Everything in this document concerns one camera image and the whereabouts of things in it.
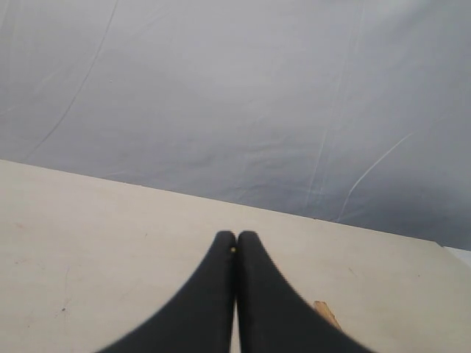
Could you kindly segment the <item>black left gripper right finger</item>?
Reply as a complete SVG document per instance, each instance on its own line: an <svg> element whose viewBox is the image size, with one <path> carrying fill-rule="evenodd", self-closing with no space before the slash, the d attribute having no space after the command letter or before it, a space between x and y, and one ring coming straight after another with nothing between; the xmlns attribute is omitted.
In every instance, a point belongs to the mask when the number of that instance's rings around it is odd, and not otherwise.
<svg viewBox="0 0 471 353"><path fill-rule="evenodd" d="M368 352L329 324L286 281L257 233L243 231L236 251L242 352Z"/></svg>

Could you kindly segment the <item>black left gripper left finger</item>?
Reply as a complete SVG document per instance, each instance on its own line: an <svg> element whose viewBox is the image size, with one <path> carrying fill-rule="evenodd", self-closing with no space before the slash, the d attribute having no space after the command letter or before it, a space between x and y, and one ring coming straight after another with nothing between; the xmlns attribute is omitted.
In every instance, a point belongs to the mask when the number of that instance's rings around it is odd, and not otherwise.
<svg viewBox="0 0 471 353"><path fill-rule="evenodd" d="M236 237L218 232L195 272L152 317L102 352L229 352Z"/></svg>

